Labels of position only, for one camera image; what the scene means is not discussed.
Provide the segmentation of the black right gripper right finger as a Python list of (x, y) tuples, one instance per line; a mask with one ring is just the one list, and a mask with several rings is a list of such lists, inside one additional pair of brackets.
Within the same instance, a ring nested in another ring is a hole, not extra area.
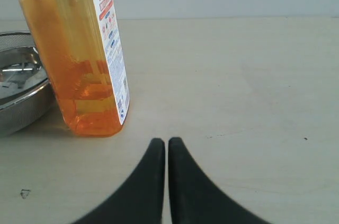
[(219, 189), (180, 137), (168, 142), (168, 191), (172, 223), (268, 223)]

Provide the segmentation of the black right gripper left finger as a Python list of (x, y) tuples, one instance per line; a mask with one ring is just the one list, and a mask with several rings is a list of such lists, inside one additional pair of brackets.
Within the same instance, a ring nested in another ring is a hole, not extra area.
[(165, 144), (154, 138), (120, 187), (75, 223), (162, 223), (164, 183)]

